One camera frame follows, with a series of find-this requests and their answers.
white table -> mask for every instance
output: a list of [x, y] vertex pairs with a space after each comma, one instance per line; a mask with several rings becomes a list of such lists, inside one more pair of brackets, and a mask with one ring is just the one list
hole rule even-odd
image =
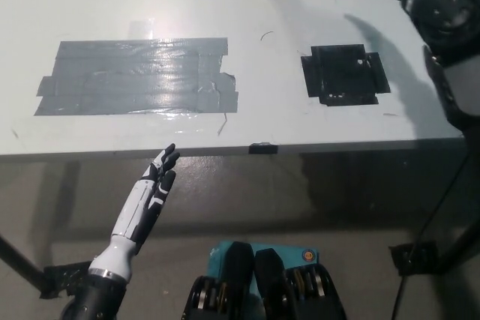
[[[153, 156], [411, 148], [459, 139], [443, 114], [422, 42], [395, 0], [0, 0], [0, 156]], [[134, 21], [154, 37], [227, 37], [238, 112], [33, 116], [62, 40], [127, 40]], [[391, 94], [379, 105], [327, 107], [309, 98], [300, 60], [310, 46], [363, 43], [380, 53]]]

gray floor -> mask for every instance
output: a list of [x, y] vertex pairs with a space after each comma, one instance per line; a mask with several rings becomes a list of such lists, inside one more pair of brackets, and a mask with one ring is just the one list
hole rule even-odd
[[[134, 260], [122, 319], [180, 319], [222, 239], [316, 247], [350, 319], [389, 319], [399, 278], [389, 246], [409, 242], [464, 156], [461, 149], [184, 158]], [[91, 259], [149, 160], [0, 165], [0, 233], [36, 264]], [[427, 238], [443, 249], [478, 213], [467, 169]], [[399, 319], [480, 319], [480, 257], [415, 277]], [[37, 292], [0, 263], [0, 319], [57, 319], [68, 299]]]

cable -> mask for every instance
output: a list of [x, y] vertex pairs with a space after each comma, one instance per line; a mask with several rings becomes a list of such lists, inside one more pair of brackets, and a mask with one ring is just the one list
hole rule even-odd
[[[427, 227], [431, 224], [432, 220], [437, 215], [438, 210], [442, 207], [442, 205], [445, 202], [448, 194], [450, 194], [450, 191], [452, 191], [453, 186], [457, 182], [458, 177], [460, 176], [460, 174], [464, 170], [465, 165], [467, 164], [468, 158], [469, 158], [469, 156], [467, 154], [465, 156], [465, 158], [462, 160], [462, 163], [460, 164], [460, 166], [458, 167], [458, 170], [456, 171], [453, 179], [450, 181], [447, 188], [443, 192], [442, 197], [440, 198], [438, 203], [435, 205], [435, 208], [432, 210], [432, 212], [428, 216], [427, 220], [425, 221], [425, 223], [421, 227], [420, 232], [418, 233], [417, 238], [416, 238], [415, 242], [413, 243], [412, 249], [410, 250], [410, 253], [408, 255], [408, 263], [409, 264], [411, 264], [413, 254], [417, 250], [417, 247], [419, 247], [419, 244], [421, 242], [423, 234], [425, 233], [425, 230], [427, 230]], [[404, 296], [405, 285], [407, 284], [407, 277], [408, 276], [403, 275], [402, 280], [400, 281], [400, 285], [398, 286], [397, 296], [395, 298], [395, 304], [393, 306], [393, 311], [391, 312], [391, 320], [395, 320], [397, 318], [398, 309], [400, 308], [400, 304], [401, 304], [402, 298]]]

tape patch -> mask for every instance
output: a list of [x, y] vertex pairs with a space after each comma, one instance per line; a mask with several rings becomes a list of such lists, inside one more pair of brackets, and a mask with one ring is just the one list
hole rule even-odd
[[226, 38], [65, 41], [35, 115], [237, 112]]

orange sticker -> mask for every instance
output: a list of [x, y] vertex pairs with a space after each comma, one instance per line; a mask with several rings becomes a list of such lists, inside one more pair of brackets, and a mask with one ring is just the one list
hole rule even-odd
[[306, 261], [306, 262], [312, 262], [315, 260], [315, 253], [312, 250], [305, 250], [302, 254], [301, 257]]

